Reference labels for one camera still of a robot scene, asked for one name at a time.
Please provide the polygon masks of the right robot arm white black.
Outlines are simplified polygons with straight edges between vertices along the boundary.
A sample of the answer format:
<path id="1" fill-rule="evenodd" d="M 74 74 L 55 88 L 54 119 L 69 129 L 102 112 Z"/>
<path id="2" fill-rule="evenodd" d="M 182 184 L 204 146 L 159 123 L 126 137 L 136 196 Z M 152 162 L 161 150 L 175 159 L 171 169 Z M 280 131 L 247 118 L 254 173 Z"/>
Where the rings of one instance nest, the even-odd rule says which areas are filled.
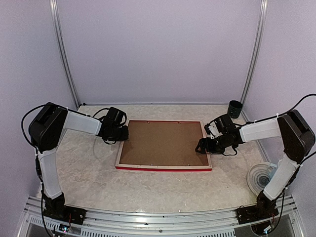
<path id="1" fill-rule="evenodd" d="M 256 198 L 250 208 L 238 209 L 241 216 L 263 219 L 277 215 L 276 201 L 295 179 L 301 165 L 316 143 L 311 127 L 297 110 L 280 115 L 236 125 L 228 114 L 221 115 L 204 127 L 207 137 L 201 138 L 195 148 L 200 154 L 224 155 L 226 148 L 234 151 L 241 144 L 261 141 L 280 149 L 271 161 L 277 162 L 276 171 L 269 183 Z"/>

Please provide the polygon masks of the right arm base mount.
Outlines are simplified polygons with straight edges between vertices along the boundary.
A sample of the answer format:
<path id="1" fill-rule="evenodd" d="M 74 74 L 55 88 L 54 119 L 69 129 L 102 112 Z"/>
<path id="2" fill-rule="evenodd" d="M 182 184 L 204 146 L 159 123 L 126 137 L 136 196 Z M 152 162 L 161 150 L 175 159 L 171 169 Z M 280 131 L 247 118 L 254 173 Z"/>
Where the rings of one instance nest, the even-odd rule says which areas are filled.
<path id="1" fill-rule="evenodd" d="M 276 207 L 272 207 L 268 210 L 261 210 L 256 205 L 252 205 L 238 208 L 236 214 L 238 223 L 241 225 L 277 216 L 279 211 Z"/>

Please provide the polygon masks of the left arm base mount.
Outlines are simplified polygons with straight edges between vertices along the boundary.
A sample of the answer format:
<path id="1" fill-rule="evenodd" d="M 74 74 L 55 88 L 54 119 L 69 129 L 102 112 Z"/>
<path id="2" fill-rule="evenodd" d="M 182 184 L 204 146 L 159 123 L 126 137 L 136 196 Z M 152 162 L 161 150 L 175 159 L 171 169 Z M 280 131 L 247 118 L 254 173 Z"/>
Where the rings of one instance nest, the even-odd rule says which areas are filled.
<path id="1" fill-rule="evenodd" d="M 43 215 L 70 224 L 83 225 L 86 210 L 66 205 L 61 210 L 53 210 L 47 207 L 44 209 Z"/>

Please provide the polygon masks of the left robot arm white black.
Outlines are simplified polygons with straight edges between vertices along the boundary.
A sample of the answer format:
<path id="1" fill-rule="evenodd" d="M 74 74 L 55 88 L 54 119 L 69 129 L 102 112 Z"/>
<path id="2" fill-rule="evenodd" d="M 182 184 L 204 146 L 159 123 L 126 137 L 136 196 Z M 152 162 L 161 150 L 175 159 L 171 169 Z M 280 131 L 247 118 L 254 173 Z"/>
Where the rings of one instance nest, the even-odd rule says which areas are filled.
<path id="1" fill-rule="evenodd" d="M 46 198 L 64 200 L 57 173 L 56 151 L 67 130 L 100 137 L 107 145 L 128 139 L 127 114 L 115 107 L 104 110 L 106 115 L 96 118 L 48 102 L 29 125 Z"/>

